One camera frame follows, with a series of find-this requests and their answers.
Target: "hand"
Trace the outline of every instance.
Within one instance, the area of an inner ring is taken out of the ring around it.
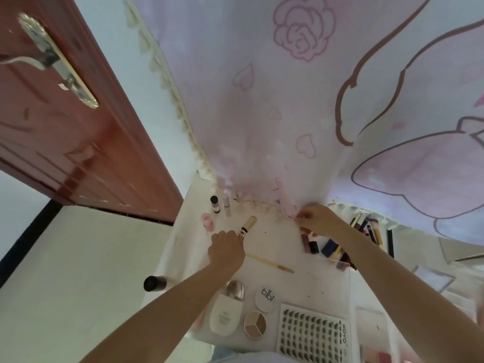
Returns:
[[[294,221],[302,232],[316,233],[318,236],[335,238],[341,229],[348,226],[329,207],[318,203],[304,206],[296,215]]]
[[[226,233],[212,234],[212,244],[209,247],[210,264],[220,271],[232,273],[242,266],[245,258],[244,237],[239,236],[231,230]]]

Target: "compact powder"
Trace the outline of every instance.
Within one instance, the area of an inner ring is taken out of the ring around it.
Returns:
[[[251,339],[260,339],[267,329],[266,318],[259,311],[252,311],[244,320],[245,333]]]

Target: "baseboard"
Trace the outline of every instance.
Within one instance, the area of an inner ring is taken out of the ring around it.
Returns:
[[[0,288],[13,274],[34,243],[62,208],[63,205],[57,201],[49,201],[17,239],[3,259],[0,260]]]

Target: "pink curtain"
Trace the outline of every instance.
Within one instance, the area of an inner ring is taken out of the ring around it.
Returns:
[[[484,244],[484,0],[133,0],[221,188]]]

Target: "person's left hand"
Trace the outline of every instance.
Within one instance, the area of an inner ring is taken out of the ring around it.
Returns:
[[[209,247],[210,264],[221,271],[235,272],[242,266],[245,259],[244,237],[231,230],[226,233],[212,234],[212,244]]]

